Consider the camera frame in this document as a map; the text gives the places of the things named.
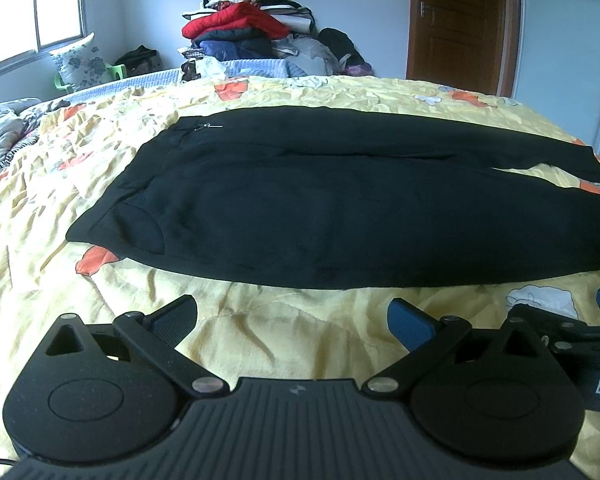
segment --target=window frame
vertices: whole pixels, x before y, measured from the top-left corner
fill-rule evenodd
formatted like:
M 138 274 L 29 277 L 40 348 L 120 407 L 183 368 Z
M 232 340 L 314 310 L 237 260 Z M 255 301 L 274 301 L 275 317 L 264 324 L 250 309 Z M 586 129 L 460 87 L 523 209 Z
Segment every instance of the window frame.
M 72 38 L 65 38 L 64 40 L 56 41 L 48 45 L 40 45 L 40 32 L 38 30 L 38 1 L 33 0 L 33 17 L 35 20 L 36 27 L 36 50 L 27 50 L 26 52 L 16 54 L 16 56 L 10 57 L 0 62 L 0 76 L 11 72 L 17 68 L 20 68 L 30 62 L 37 59 L 41 59 L 48 55 L 51 50 L 61 48 L 63 46 L 74 43 L 75 41 L 81 40 L 86 36 L 86 17 L 85 17 L 85 0 L 78 0 L 78 20 L 80 21 L 80 34 L 73 36 Z

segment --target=red down jacket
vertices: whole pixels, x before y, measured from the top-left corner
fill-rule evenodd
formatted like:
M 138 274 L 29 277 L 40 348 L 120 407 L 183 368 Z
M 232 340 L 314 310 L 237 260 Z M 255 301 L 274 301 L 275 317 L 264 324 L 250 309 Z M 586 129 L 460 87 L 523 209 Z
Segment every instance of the red down jacket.
M 191 20 L 182 28 L 182 35 L 188 40 L 195 40 L 204 32 L 247 27 L 259 28 L 271 40 L 281 40 L 289 33 L 289 28 L 276 18 L 249 2 L 240 2 L 204 18 Z

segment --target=yellow bedspread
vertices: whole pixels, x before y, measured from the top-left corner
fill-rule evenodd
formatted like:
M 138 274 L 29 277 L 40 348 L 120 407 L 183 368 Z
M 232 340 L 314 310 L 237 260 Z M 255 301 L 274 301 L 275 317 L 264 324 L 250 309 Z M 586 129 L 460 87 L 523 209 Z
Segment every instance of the yellow bedspread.
M 405 355 L 386 327 L 387 304 L 398 296 L 436 318 L 456 314 L 478 328 L 500 326 L 507 306 L 521 298 L 600 324 L 595 301 L 600 272 L 508 285 L 357 290 L 220 282 L 130 260 L 105 264 L 92 276 L 77 274 L 76 265 L 90 246 L 67 243 L 69 225 L 96 202 L 142 143 L 181 116 L 239 107 L 326 105 L 468 121 L 576 141 L 514 101 L 427 82 L 333 77 L 291 83 L 251 77 L 224 89 L 214 84 L 218 82 L 199 80 L 127 89 L 87 103 L 74 115 L 75 110 L 58 110 L 43 120 L 40 142 L 18 152 L 0 181 L 0 458 L 14 458 L 2 424 L 4 398 L 63 312 L 75 312 L 86 323 L 105 323 L 123 312 L 149 313 L 192 294 L 198 325 L 178 350 L 232 386 L 239 376 L 363 381 Z M 299 86 L 303 84 L 321 86 Z M 600 186 L 548 166 L 521 173 L 600 193 Z M 542 257 L 532 246 L 528 250 L 530 257 Z M 572 460 L 600 480 L 600 414 L 587 413 Z

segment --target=black clothing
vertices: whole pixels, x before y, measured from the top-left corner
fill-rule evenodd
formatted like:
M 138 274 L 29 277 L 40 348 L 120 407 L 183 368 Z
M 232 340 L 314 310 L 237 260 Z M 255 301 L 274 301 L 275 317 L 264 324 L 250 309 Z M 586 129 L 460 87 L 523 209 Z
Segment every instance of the black clothing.
M 239 49 L 255 52 L 263 59 L 269 59 L 273 57 L 271 40 L 269 38 L 254 38 L 253 40 L 234 41 L 234 43 Z
M 297 288 L 599 270 L 600 195 L 492 169 L 543 162 L 600 182 L 590 147 L 471 123 L 296 106 L 184 117 L 140 148 L 66 239 Z
M 267 38 L 267 35 L 256 27 L 231 28 L 228 30 L 210 30 L 200 34 L 195 40 L 191 40 L 191 44 L 197 45 L 200 41 L 241 41 L 256 40 L 257 38 Z
M 299 3 L 292 2 L 291 0 L 260 0 L 261 7 L 266 7 L 270 5 L 290 5 L 292 7 L 295 7 L 296 9 L 302 7 L 302 5 L 300 5 Z
M 365 62 L 365 59 L 360 56 L 360 53 L 356 50 L 349 37 L 336 28 L 324 28 L 321 30 L 320 34 L 318 34 L 318 41 L 327 46 L 338 60 L 349 56 L 346 66 L 362 65 Z

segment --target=black plastic base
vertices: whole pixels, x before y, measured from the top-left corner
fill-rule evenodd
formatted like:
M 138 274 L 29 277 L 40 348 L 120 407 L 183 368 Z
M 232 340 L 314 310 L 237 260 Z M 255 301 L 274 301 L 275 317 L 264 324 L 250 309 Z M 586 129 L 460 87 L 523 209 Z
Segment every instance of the black plastic base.
M 434 446 L 401 404 L 351 380 L 242 379 L 192 403 L 165 440 L 128 460 L 63 467 L 26 459 L 4 480 L 586 480 L 570 462 L 499 471 Z

